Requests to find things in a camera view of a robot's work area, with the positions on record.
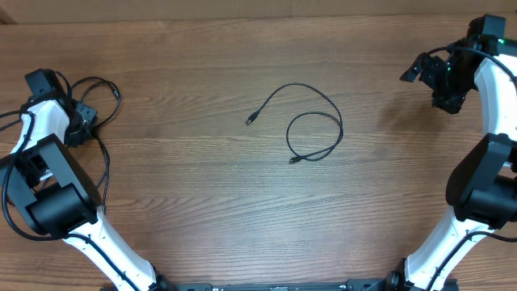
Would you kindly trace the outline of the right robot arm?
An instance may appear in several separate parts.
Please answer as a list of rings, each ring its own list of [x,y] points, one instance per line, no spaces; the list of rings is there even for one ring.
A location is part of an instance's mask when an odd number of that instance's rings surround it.
[[[506,20],[473,19],[464,38],[419,54],[403,82],[424,82],[432,104],[457,114],[466,95],[481,99],[483,138],[449,176],[448,206],[425,242],[383,280],[367,280],[367,290],[457,290],[449,275],[483,238],[516,220],[516,180],[500,174],[516,168],[516,42],[505,37]]]

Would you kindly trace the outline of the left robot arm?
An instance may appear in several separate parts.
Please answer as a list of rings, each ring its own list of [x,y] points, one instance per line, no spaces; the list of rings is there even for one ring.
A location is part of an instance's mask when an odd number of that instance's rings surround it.
[[[114,290],[173,290],[149,261],[116,232],[106,216],[111,159],[105,145],[104,173],[94,182],[69,152],[112,120],[83,99],[51,69],[26,74],[31,96],[13,111],[22,125],[13,150],[1,160],[1,206],[8,226],[35,242],[61,240],[84,254]]]

